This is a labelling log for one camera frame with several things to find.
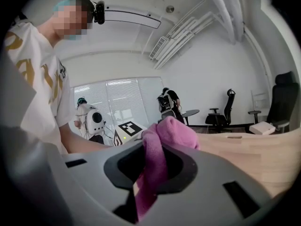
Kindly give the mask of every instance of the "black table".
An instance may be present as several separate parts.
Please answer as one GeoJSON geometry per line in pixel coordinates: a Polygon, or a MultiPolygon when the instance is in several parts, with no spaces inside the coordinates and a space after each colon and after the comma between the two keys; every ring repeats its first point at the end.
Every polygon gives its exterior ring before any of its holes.
{"type": "Polygon", "coordinates": [[[189,126],[188,123],[188,116],[192,116],[199,113],[199,110],[190,110],[190,111],[186,111],[185,114],[181,115],[183,118],[185,118],[186,122],[187,122],[187,126],[189,126]]]}

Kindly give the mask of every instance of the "teal hair cap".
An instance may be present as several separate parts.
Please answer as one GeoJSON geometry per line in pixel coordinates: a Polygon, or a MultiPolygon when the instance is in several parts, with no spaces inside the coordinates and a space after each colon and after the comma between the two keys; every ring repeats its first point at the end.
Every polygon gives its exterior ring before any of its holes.
{"type": "Polygon", "coordinates": [[[64,11],[64,6],[75,5],[75,0],[63,0],[56,4],[53,8],[54,12],[64,11]]]}

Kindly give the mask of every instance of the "pink cloth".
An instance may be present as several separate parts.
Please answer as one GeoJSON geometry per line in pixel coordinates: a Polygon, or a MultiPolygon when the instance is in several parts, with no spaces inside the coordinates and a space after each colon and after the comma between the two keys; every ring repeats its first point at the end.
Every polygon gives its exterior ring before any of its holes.
{"type": "Polygon", "coordinates": [[[155,202],[156,188],[167,181],[167,165],[161,142],[199,149],[197,134],[174,117],[167,117],[143,132],[145,168],[137,180],[139,192],[135,197],[138,220],[155,202]]]}

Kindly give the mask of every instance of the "person in white shirt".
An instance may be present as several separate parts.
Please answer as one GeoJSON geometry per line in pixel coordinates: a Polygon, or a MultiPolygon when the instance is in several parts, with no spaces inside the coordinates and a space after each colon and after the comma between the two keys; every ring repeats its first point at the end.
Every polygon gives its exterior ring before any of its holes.
{"type": "Polygon", "coordinates": [[[92,105],[89,105],[84,97],[79,98],[77,100],[77,110],[75,113],[76,117],[74,120],[74,126],[79,129],[79,133],[83,138],[88,139],[89,141],[95,141],[103,144],[103,137],[101,135],[91,135],[87,129],[86,116],[92,109],[96,108],[92,105]]]}
{"type": "Polygon", "coordinates": [[[54,54],[53,47],[63,39],[74,39],[93,20],[90,0],[64,0],[53,15],[38,27],[19,21],[6,34],[5,50],[35,91],[21,128],[43,142],[57,146],[60,153],[84,153],[107,148],[76,135],[68,122],[74,116],[70,103],[69,77],[54,54]]]}

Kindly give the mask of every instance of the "white t-shirt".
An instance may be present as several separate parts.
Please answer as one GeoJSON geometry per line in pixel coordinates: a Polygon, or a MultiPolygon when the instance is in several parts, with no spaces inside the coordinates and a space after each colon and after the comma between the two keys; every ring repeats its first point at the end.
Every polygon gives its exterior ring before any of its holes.
{"type": "Polygon", "coordinates": [[[86,115],[92,108],[95,109],[95,107],[93,107],[89,104],[80,104],[75,113],[76,120],[80,121],[80,129],[79,129],[80,135],[87,140],[89,140],[92,136],[94,136],[94,135],[89,134],[89,132],[87,131],[86,126],[85,126],[86,115]]]}
{"type": "Polygon", "coordinates": [[[21,128],[67,153],[59,127],[74,116],[69,78],[49,41],[31,23],[19,23],[5,37],[5,49],[13,64],[36,91],[21,128]]]}

